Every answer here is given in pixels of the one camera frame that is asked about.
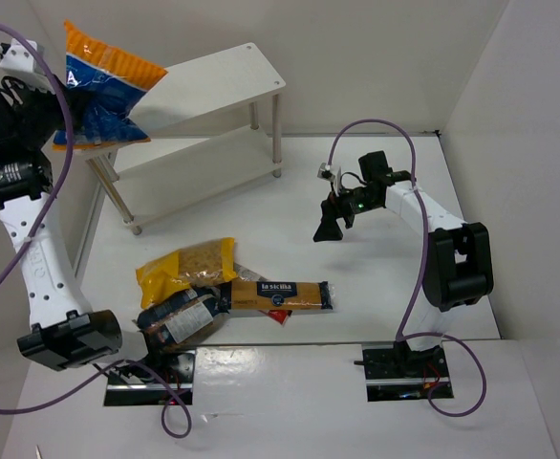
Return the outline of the blue orange orecchiette pasta bag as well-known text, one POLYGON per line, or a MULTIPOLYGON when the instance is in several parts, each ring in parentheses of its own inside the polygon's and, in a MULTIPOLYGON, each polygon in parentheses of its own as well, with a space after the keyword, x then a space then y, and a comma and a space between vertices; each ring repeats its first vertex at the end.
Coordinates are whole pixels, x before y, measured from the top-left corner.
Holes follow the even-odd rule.
POLYGON ((66 88, 70 96, 87 97, 73 116, 74 149, 149 142, 130 113, 166 75, 160 65, 95 39, 64 22, 66 88))

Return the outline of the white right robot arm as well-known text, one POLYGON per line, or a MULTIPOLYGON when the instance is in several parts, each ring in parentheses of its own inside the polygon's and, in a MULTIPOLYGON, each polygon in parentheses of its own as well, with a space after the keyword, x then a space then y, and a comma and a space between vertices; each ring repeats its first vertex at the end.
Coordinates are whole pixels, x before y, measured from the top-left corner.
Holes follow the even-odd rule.
POLYGON ((410 302, 408 318, 398 328, 408 348, 422 352, 438 346, 459 311, 489 295, 493 273, 489 233, 485 225, 467 223, 453 215, 412 184, 406 170, 395 171, 383 151, 358 159, 360 185, 341 184, 342 172, 322 164, 317 177, 331 184, 321 203, 322 216, 313 240, 340 241, 358 214, 385 208, 394 212, 410 229, 423 238, 426 254, 424 272, 418 276, 418 295, 410 302))

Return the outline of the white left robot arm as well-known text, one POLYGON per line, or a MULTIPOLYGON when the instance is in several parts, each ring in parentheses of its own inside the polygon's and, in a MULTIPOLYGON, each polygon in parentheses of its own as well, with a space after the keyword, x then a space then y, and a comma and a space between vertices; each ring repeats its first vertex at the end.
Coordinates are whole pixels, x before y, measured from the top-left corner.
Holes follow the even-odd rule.
POLYGON ((30 331, 21 355, 55 371, 117 353, 121 330, 109 310, 95 311, 77 285, 53 208, 52 165, 42 151, 73 104, 6 76, 0 86, 0 221, 27 289, 30 331))

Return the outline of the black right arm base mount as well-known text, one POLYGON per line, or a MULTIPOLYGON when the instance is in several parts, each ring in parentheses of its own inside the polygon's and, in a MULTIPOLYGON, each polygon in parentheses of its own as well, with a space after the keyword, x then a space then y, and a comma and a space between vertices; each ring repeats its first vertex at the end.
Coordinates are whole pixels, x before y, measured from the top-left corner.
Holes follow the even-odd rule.
POLYGON ((445 353, 440 346, 412 351, 407 343, 365 345, 354 361, 365 377, 369 402, 452 399, 445 353))

